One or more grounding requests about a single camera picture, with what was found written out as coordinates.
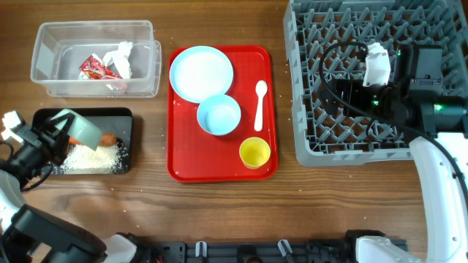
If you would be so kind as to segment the yellow plastic cup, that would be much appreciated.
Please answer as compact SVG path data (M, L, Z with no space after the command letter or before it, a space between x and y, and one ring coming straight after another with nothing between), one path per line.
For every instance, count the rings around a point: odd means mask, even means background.
M266 164L271 156L270 145L260 137L249 137L239 147L239 156L249 169L258 169Z

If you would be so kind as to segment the light green bowl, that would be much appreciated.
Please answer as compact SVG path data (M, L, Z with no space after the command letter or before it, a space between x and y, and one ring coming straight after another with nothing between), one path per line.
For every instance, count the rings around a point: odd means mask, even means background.
M64 109L60 112L72 112L75 114L75 121L72 125L72 128L69 131L70 137L78 137L82 134L84 135L102 134L102 131L98 126L94 125L92 122L90 122L83 116L77 114L75 111L70 110L70 109Z

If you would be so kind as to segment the white tissue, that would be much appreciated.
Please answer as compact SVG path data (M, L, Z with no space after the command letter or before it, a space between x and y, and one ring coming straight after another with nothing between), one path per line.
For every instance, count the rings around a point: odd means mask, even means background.
M118 49L106 53L102 59L105 66L114 65L118 71L118 74L123 79L130 79L132 76L132 70L129 63L129 56L134 47L133 42L120 42Z

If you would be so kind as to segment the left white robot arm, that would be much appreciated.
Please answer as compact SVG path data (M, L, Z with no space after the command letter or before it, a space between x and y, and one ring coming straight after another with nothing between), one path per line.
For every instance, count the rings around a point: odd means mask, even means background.
M94 150L101 130L72 110L62 110L39 126L29 126L12 111L2 119L1 143L9 138L21 142L8 159L1 160L1 261L31 262L39 245L50 250L44 262L131 262L137 245L115 234L101 240L87 230L28 205L23 193L32 190L29 181L41 182L44 167L59 166L67 155L69 139Z

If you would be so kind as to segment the light blue bowl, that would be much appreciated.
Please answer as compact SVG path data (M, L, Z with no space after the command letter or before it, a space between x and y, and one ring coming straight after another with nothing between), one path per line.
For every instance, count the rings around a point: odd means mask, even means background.
M197 122L207 133L224 136L234 131L241 121L241 107L226 94L211 96L200 103Z

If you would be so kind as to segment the red snack wrapper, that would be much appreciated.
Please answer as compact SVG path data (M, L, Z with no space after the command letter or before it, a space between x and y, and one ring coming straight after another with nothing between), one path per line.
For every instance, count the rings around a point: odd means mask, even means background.
M96 54L91 54L80 66L79 80L119 80L121 77L106 67Z

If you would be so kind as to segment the orange carrot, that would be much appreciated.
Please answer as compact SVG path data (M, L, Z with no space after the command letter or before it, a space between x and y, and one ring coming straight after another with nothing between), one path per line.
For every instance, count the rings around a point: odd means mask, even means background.
M116 144L116 136L114 134L82 134L78 137L70 137L69 144L84 145L90 149L95 149L97 147L110 147Z

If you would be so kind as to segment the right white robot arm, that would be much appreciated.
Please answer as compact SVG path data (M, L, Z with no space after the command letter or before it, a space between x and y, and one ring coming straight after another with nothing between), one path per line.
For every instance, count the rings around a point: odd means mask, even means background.
M442 93L443 49L437 45L401 45L392 65L380 44L353 42L365 66L362 83L328 81L330 52L320 57L318 74L327 97L325 109L366 116L402 130L414 159L427 225L427 262L467 261L467 99Z

